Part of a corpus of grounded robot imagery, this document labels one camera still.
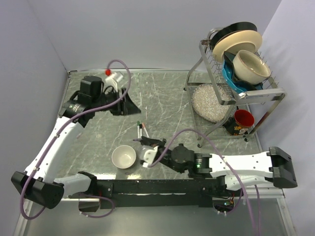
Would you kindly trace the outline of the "white pen black tip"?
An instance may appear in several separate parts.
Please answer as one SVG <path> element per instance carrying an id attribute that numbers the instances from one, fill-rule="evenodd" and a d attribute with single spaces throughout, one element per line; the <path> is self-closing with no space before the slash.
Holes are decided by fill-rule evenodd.
<path id="1" fill-rule="evenodd" d="M 139 137 L 142 138 L 142 136 L 143 136 L 143 129 L 139 128 Z"/>

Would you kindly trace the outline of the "white pen green tip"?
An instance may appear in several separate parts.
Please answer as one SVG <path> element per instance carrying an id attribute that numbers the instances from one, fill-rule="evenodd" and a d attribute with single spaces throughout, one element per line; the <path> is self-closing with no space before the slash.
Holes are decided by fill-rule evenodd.
<path id="1" fill-rule="evenodd" d="M 139 125 L 137 125 L 137 138 L 139 139 Z"/>

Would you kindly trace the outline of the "white pen pink tip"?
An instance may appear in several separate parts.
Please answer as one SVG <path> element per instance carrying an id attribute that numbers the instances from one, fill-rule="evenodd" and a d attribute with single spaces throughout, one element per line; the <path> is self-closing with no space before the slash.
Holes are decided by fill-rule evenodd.
<path id="1" fill-rule="evenodd" d="M 143 129 L 143 131 L 145 132 L 146 137 L 149 138 L 150 136 L 149 136 L 149 133 L 148 133 L 148 131 L 147 131 L 147 128 L 146 128 L 146 129 Z"/>

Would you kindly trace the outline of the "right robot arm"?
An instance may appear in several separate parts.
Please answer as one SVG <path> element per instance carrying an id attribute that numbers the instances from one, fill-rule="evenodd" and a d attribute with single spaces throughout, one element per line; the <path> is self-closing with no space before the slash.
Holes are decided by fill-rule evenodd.
<path id="1" fill-rule="evenodd" d="M 271 182 L 276 188 L 295 188 L 297 180 L 292 158 L 279 147 L 270 147 L 268 151 L 249 155 L 225 155 L 196 153 L 179 144 L 173 149 L 165 147 L 165 140 L 141 137 L 140 159 L 146 168 L 158 160 L 170 169 L 184 173 L 189 177 L 219 178 L 215 184 L 216 192 L 228 195 L 242 186 L 251 186 Z"/>

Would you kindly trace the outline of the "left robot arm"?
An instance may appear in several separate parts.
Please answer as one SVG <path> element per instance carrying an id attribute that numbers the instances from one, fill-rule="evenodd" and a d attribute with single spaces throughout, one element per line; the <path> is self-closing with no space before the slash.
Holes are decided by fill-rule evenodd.
<path id="1" fill-rule="evenodd" d="M 82 193 L 93 197 L 98 192 L 96 176 L 84 171 L 58 178 L 58 168 L 73 141 L 98 111 L 114 116 L 139 114 L 140 109 L 126 91 L 129 81 L 120 72 L 105 79 L 85 76 L 80 88 L 65 102 L 55 127 L 36 158 L 23 172 L 15 172 L 11 181 L 20 193 L 20 206 L 24 200 L 33 201 L 53 209 L 63 197 Z"/>

